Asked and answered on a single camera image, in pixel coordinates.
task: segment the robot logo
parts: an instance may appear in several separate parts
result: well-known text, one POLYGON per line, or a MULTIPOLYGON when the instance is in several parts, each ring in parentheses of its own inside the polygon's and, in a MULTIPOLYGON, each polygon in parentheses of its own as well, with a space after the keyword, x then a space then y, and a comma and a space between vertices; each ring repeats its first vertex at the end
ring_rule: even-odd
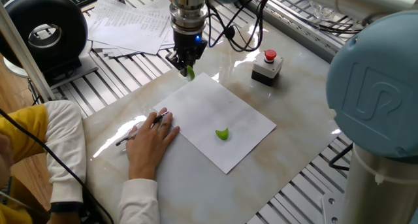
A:
POLYGON ((352 67, 344 99, 344 114, 384 136, 393 138, 411 98, 408 85, 378 69, 352 67))

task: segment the white paper sheet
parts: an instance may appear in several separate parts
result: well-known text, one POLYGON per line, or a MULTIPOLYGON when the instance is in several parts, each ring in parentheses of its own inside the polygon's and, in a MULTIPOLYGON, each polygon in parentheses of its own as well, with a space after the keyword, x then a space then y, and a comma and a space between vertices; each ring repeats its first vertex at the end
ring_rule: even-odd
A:
POLYGON ((88 39, 155 55, 169 25, 165 8, 132 8, 115 0, 98 0, 88 39))
POLYGON ((94 48, 94 49, 98 49, 98 48, 99 49, 111 49, 111 48, 117 48, 117 47, 113 46, 113 45, 104 44, 104 43, 101 43, 101 42, 94 41, 92 48, 94 48))
MULTIPOLYGON (((170 4, 171 4, 170 0, 156 0, 156 1, 153 1, 151 3, 148 3, 142 6, 142 8, 162 8, 164 12, 166 12, 170 16, 170 9, 169 9, 170 4)), ((168 26, 168 29, 169 31, 163 41, 163 45, 170 44, 174 47, 174 37, 173 37, 173 30, 171 28, 171 25, 168 26)))
POLYGON ((109 54, 110 57, 121 57, 123 54, 117 48, 111 49, 112 53, 109 54))
POLYGON ((104 48, 104 49, 102 49, 102 52, 104 53, 104 54, 113 54, 113 52, 112 52, 112 49, 111 48, 104 48))
POLYGON ((155 106, 173 113, 173 125, 225 174, 235 167, 276 125, 202 73, 155 106), (215 130, 229 128, 227 140, 215 130))
POLYGON ((161 47, 159 49, 162 50, 162 49, 166 49, 166 48, 174 48, 174 44, 161 45, 161 47))

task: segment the red button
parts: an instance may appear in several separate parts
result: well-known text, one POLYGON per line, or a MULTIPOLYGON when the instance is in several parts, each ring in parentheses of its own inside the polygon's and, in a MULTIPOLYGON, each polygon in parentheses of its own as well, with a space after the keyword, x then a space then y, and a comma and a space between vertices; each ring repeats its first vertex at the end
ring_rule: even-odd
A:
POLYGON ((267 59, 268 61, 273 61, 273 60, 274 60, 274 58, 277 56, 277 53, 276 53, 276 51, 274 51, 274 50, 267 50, 267 51, 265 52, 265 56, 266 56, 266 59, 267 59))

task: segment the pen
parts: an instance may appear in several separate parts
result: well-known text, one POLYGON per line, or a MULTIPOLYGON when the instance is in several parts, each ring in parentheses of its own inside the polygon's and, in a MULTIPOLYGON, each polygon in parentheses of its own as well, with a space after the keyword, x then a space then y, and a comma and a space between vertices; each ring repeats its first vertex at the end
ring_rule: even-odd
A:
MULTIPOLYGON (((153 122, 153 124, 158 123, 160 120, 162 120, 164 118, 165 115, 167 115, 169 112, 164 112, 161 115, 157 116, 153 122)), ((134 136, 136 136, 139 132, 139 129, 137 129, 134 133, 131 133, 129 135, 127 135, 126 137, 124 137, 123 139, 121 139, 119 142, 116 143, 116 146, 119 146, 120 144, 122 144, 125 141, 131 140, 134 136)))

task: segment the emergency stop button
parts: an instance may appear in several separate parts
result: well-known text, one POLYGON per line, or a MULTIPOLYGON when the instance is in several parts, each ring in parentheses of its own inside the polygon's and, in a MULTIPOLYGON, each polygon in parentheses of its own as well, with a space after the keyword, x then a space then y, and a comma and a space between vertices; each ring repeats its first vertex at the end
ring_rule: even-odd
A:
POLYGON ((274 61, 274 58, 276 58, 277 53, 274 50, 267 50, 264 52, 265 55, 265 61, 267 63, 272 63, 274 61))

